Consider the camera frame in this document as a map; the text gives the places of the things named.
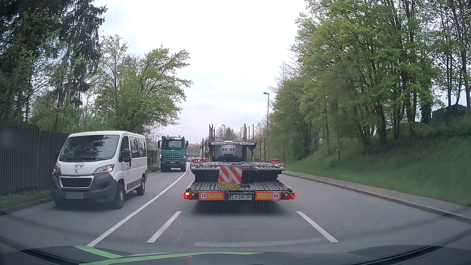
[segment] lamp post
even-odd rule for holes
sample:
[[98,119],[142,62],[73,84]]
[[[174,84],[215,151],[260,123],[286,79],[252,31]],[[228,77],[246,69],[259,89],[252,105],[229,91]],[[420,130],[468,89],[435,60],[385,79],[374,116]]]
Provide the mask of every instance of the lamp post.
[[264,95],[268,95],[268,101],[267,101],[267,132],[265,133],[265,162],[267,161],[267,141],[268,141],[268,110],[270,108],[270,93],[263,92]]

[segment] blurred license plate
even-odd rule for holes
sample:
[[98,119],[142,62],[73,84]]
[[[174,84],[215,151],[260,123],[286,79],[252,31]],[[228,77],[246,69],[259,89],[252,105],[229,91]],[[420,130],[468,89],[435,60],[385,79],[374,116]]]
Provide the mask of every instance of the blurred license plate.
[[229,199],[252,199],[252,195],[238,195],[238,194],[234,194],[234,195],[230,195],[230,196],[229,196]]
[[83,199],[83,192],[66,192],[66,199]]

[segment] van side window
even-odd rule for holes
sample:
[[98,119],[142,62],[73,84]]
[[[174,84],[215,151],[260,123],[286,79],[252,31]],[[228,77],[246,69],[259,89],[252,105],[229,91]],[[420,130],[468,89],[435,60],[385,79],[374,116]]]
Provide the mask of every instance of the van side window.
[[141,157],[147,157],[146,151],[146,140],[138,139],[139,140],[139,150],[141,152]]
[[141,157],[139,154],[139,142],[135,137],[129,137],[131,140],[131,158]]
[[129,139],[127,136],[123,136],[121,141],[121,150],[129,149]]

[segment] asphalt road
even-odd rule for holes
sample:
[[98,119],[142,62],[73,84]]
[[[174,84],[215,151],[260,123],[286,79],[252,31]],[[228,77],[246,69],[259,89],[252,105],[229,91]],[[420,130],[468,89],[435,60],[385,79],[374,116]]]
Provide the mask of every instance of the asphalt road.
[[89,245],[130,253],[200,251],[337,252],[433,244],[471,225],[287,175],[297,198],[221,204],[184,200],[193,175],[150,173],[144,196],[123,209],[56,208],[53,202],[0,216],[0,235],[31,248]]

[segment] truck windshield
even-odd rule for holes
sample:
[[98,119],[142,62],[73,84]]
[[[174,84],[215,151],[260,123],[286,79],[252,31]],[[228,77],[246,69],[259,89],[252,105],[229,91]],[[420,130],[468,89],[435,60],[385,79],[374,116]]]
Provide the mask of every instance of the truck windshield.
[[59,161],[87,161],[112,159],[118,147],[119,135],[84,135],[65,141]]
[[183,141],[182,140],[163,141],[163,149],[164,150],[183,149]]

